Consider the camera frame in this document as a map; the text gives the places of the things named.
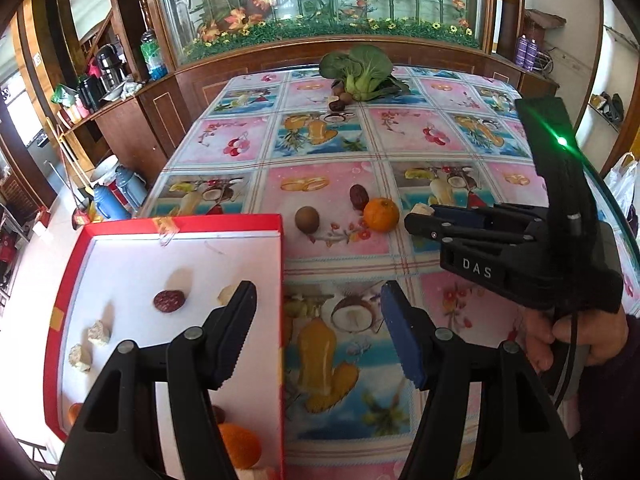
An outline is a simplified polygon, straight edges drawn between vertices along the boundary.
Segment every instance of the green leafy vegetable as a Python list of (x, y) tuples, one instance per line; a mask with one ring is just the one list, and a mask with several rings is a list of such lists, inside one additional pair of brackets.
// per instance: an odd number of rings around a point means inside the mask
[(394, 66), (378, 47), (362, 44), (350, 53), (330, 52), (320, 62), (320, 75), (343, 82), (356, 101), (369, 101), (386, 94), (408, 92), (409, 87), (391, 75)]

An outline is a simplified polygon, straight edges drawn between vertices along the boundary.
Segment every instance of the floral tablecloth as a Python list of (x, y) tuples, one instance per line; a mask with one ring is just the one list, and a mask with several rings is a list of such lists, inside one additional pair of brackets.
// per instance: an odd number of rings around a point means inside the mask
[[(361, 184), (372, 198), (393, 199), (402, 216), (418, 202), (546, 205), (514, 109), (518, 93), (448, 70), (401, 66), (394, 75), (410, 95), (343, 112), (327, 111), (331, 81), (315, 68), (232, 79), (191, 127), (142, 212), (282, 215), (287, 480), (400, 474), (426, 396), (405, 380), (383, 322), (386, 280), (398, 280), (413, 305), (469, 342), (497, 346), (518, 336), (516, 304), (441, 270), (437, 244), (411, 237), (402, 222), (388, 235), (370, 231), (349, 199), (350, 187)], [(615, 230), (624, 307), (636, 312), (638, 264), (590, 184), (601, 218)], [(313, 235), (294, 225), (305, 205), (320, 215)], [(319, 382), (308, 378), (319, 365), (299, 350), (302, 338), (330, 364)], [(472, 387), (461, 467), (472, 455), (479, 394)]]

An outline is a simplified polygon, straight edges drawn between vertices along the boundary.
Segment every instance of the person's hand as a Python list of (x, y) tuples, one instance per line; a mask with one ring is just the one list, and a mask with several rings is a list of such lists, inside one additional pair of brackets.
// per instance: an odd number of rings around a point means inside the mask
[[(556, 339), (571, 342), (571, 316), (563, 317), (551, 326), (551, 320), (544, 313), (526, 308), (523, 323), (527, 358), (536, 372), (549, 370), (554, 362), (551, 343)], [(622, 307), (616, 314), (601, 310), (578, 314), (577, 344), (591, 346), (587, 366), (604, 364), (618, 355), (625, 347), (628, 334)]]

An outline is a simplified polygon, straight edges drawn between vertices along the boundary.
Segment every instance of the kettle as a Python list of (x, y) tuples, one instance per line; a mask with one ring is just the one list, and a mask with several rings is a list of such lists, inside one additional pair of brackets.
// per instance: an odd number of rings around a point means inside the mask
[(146, 198), (145, 181), (125, 166), (116, 170), (116, 186), (133, 209), (138, 210)]
[(95, 208), (105, 220), (130, 220), (131, 213), (124, 209), (111, 189), (106, 186), (94, 187)]

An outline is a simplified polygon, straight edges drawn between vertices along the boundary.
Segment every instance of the window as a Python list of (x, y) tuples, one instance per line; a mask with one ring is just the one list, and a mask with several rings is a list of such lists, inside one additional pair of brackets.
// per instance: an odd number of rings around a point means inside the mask
[(42, 124), (36, 110), (33, 109), (20, 72), (16, 72), (2, 83), (2, 98), (18, 135), (24, 145), (28, 146), (42, 130)]

